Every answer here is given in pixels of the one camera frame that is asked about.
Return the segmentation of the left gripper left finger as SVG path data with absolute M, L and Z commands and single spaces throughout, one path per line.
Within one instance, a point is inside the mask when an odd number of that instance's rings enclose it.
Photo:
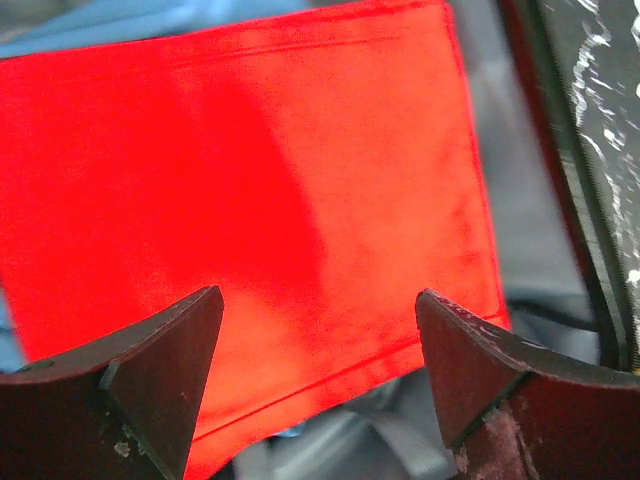
M 224 310 L 216 286 L 1 376 L 4 479 L 181 479 Z

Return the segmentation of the blue cloth garment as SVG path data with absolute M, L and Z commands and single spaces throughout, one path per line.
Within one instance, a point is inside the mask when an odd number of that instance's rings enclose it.
M 1 46 L 3 59 L 180 35 L 313 6 L 301 0 L 90 1 Z

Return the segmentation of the white black space suitcase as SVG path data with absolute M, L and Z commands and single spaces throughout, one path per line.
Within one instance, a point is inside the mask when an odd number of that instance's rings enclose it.
M 499 1 L 457 1 L 500 268 L 518 335 L 595 364 L 611 351 L 578 261 L 566 185 L 546 151 Z M 225 479 L 449 479 L 424 371 L 243 450 Z

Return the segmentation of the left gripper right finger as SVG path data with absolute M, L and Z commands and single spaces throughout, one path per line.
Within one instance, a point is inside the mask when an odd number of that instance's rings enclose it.
M 432 290 L 415 311 L 458 478 L 638 478 L 638 376 L 556 353 Z

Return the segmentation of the red garment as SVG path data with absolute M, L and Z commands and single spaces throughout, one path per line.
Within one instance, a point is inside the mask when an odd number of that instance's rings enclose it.
M 423 289 L 508 327 L 452 7 L 4 61 L 1 277 L 32 360 L 220 288 L 190 479 L 419 368 Z

